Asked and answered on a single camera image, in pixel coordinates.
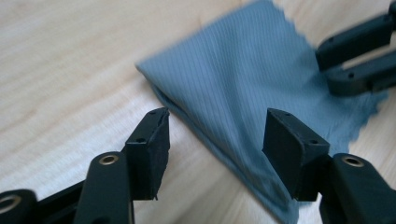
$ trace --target table surface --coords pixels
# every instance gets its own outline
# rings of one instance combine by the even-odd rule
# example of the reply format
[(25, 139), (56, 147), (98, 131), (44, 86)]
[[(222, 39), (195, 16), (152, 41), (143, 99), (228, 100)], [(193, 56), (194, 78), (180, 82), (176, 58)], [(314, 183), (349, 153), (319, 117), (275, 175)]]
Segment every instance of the table surface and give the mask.
[[(313, 46), (389, 6), (387, 0), (275, 3)], [(41, 200), (85, 178), (93, 157), (120, 150), (144, 115), (162, 106), (135, 63), (244, 4), (1, 1), (0, 191), (32, 189)], [(350, 152), (396, 189), (394, 88), (378, 109)], [(173, 114), (170, 137), (159, 201), (134, 202), (136, 223), (276, 223)], [(299, 222), (320, 223), (318, 203), (302, 208)]]

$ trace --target light wood surface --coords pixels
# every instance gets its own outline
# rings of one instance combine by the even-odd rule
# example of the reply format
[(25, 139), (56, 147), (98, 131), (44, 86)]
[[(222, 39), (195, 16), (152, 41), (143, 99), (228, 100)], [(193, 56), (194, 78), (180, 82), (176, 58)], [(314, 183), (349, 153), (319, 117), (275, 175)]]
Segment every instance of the light wood surface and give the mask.
[[(325, 37), (388, 10), (386, 0), (275, 0), (299, 33)], [(0, 191), (38, 199), (85, 178), (96, 155), (120, 150), (162, 105), (134, 64), (248, 1), (0, 2)], [(393, 38), (391, 49), (395, 49)], [(352, 154), (396, 189), (396, 90)], [(135, 202), (136, 223), (276, 223), (176, 116), (158, 202)], [(300, 223), (320, 223), (318, 203)]]

